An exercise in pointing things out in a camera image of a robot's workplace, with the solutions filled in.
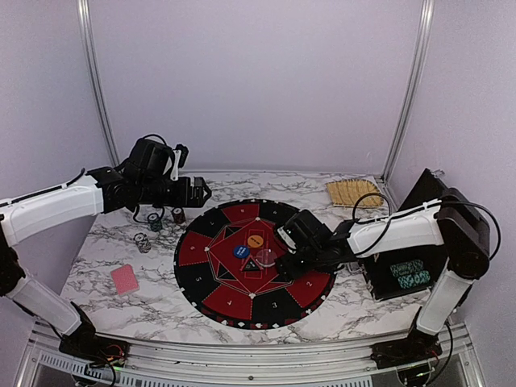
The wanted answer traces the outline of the red brown poker chip stack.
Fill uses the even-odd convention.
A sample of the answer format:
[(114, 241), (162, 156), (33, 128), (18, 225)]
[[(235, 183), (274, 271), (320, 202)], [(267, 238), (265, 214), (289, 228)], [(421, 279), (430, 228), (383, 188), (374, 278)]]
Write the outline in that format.
[(185, 211), (184, 211), (183, 208), (181, 208), (181, 207), (174, 207), (171, 210), (171, 214), (172, 214), (172, 217), (173, 217), (173, 221), (176, 224), (183, 224), (183, 223), (185, 223), (186, 217), (185, 217)]

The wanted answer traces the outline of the orange big blind button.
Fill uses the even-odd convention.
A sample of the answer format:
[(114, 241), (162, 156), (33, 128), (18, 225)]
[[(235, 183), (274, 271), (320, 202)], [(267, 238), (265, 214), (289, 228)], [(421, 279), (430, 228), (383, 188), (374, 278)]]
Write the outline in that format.
[(247, 239), (247, 246), (249, 248), (262, 248), (264, 245), (264, 238), (261, 235), (253, 234)]

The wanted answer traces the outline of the triangular all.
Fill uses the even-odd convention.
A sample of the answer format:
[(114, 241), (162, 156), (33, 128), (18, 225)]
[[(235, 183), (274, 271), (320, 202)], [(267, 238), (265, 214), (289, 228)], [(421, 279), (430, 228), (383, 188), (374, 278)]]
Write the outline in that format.
[(243, 273), (259, 272), (260, 271), (260, 266), (253, 259), (248, 259), (243, 264), (243, 267), (241, 268), (241, 271)]

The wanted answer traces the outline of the blue small blind button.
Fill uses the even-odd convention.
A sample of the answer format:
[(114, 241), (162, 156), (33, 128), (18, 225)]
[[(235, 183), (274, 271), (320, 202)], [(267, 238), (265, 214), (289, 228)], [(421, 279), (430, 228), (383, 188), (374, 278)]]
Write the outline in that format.
[(244, 245), (238, 245), (233, 249), (233, 256), (237, 259), (243, 260), (249, 257), (250, 249)]

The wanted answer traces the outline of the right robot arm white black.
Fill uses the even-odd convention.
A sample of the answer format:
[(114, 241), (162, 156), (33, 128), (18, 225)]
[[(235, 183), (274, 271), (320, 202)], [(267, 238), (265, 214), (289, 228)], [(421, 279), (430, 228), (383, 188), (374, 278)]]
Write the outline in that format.
[(391, 257), (398, 263), (422, 259), (425, 267), (439, 271), (429, 298), (404, 339), (373, 348), (379, 359), (416, 361), (436, 346), (452, 311), (487, 273), (497, 253), (489, 245), (489, 226), (494, 221), (485, 207), (470, 202), (455, 188), (388, 216), (344, 220), (334, 230), (310, 211), (300, 210), (274, 228), (287, 247), (275, 266), (283, 277), (297, 280), (313, 269), (335, 271), (373, 256)]

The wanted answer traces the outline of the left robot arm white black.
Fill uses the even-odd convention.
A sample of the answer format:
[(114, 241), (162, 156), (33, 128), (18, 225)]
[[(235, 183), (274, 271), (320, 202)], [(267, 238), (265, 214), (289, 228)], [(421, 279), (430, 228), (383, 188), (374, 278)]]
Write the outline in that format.
[(19, 263), (15, 246), (75, 219), (140, 206), (202, 208), (211, 190), (201, 177), (182, 177), (189, 149), (171, 148), (158, 135), (138, 139), (128, 158), (115, 167), (81, 172), (61, 185), (7, 199), (1, 204), (1, 295), (49, 323), (86, 359), (102, 351), (102, 341), (85, 312), (37, 281)]

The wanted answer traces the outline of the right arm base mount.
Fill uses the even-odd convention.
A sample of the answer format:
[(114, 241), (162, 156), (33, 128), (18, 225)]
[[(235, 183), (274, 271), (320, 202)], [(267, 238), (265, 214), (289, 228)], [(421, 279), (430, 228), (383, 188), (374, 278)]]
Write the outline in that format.
[(374, 344), (370, 358), (378, 369), (384, 369), (428, 360), (442, 354), (443, 350), (436, 341), (405, 338)]

